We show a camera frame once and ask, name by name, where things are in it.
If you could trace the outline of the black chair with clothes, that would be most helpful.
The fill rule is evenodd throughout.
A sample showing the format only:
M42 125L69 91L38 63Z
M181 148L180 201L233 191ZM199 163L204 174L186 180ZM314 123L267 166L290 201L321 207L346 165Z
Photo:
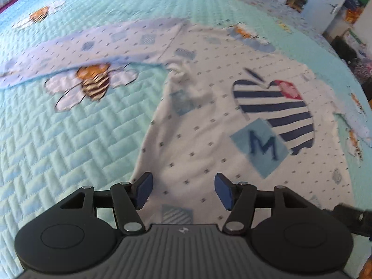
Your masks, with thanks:
M331 46L336 54L347 64L361 85L371 80L371 59L359 57L357 52L340 36L334 38Z

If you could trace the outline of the white patterned baby garment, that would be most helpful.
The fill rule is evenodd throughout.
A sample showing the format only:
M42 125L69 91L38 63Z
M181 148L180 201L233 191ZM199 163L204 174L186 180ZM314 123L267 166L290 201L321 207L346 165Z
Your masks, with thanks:
M123 22L40 43L6 66L1 91L1 229L75 189L154 176L144 223L221 224L224 173L290 187L321 209L356 203L370 115L305 64L252 49L244 25Z

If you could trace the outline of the mint green bee quilt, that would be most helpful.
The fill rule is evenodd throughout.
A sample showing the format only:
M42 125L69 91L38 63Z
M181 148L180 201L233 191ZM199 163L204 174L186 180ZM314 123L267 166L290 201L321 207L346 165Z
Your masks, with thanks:
M221 225L214 175L371 208L371 109L276 0L20 0L1 14L1 277L82 186L154 176L146 225Z

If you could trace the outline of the white room door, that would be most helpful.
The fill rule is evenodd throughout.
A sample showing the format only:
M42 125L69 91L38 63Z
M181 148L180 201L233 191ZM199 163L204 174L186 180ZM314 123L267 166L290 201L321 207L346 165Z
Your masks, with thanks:
M301 16L317 33L322 34L344 2L345 0L307 0Z

